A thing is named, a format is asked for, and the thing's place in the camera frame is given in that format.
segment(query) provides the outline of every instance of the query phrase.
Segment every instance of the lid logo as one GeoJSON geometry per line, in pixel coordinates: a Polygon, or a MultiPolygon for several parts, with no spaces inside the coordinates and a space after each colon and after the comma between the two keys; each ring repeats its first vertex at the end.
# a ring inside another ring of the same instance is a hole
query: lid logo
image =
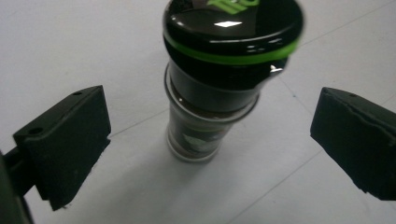
{"type": "Polygon", "coordinates": [[[245,11],[248,7],[255,7],[259,3],[260,0],[209,0],[207,5],[218,7],[233,15],[245,11]]]}

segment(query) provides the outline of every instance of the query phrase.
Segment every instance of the screw hole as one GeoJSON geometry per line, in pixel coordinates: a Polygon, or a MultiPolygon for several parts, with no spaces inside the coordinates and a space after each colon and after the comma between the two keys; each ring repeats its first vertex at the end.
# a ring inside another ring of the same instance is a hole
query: screw hole
{"type": "Polygon", "coordinates": [[[42,128],[34,128],[34,129],[29,131],[29,134],[38,134],[38,133],[41,133],[41,132],[43,132],[42,128]]]}

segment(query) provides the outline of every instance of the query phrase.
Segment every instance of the cylindrical container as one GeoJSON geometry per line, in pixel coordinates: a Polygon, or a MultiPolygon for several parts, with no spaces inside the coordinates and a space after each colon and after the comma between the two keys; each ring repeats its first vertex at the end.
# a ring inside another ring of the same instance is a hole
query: cylindrical container
{"type": "Polygon", "coordinates": [[[302,28],[293,0],[171,1],[163,37],[172,151],[184,161],[213,157],[263,84],[283,70],[302,28]]]}

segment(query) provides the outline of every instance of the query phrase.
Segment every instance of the white floor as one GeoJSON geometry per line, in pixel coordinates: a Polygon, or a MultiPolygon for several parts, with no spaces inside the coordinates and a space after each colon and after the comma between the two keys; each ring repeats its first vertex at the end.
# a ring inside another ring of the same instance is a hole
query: white floor
{"type": "Polygon", "coordinates": [[[104,85],[112,143],[57,212],[35,223],[395,223],[310,138],[324,86],[396,112],[396,0],[300,0],[306,27],[287,71],[205,164],[168,150],[162,41],[167,0],[0,1],[0,148],[67,94],[104,85]]]}

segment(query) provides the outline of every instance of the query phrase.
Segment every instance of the green lid rim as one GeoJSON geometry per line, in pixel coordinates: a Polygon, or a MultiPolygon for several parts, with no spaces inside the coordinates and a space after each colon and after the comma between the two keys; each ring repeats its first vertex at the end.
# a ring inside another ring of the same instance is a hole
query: green lid rim
{"type": "Polygon", "coordinates": [[[196,49],[191,49],[180,43],[177,43],[168,33],[163,32],[165,40],[179,52],[186,54],[194,59],[198,59],[208,63],[219,63],[225,65],[249,65],[256,63],[266,63],[270,61],[280,60],[289,57],[298,46],[299,39],[297,38],[287,46],[276,49],[270,52],[255,54],[255,55],[244,55],[244,56],[230,56],[230,55],[219,55],[202,52],[196,49]]]}

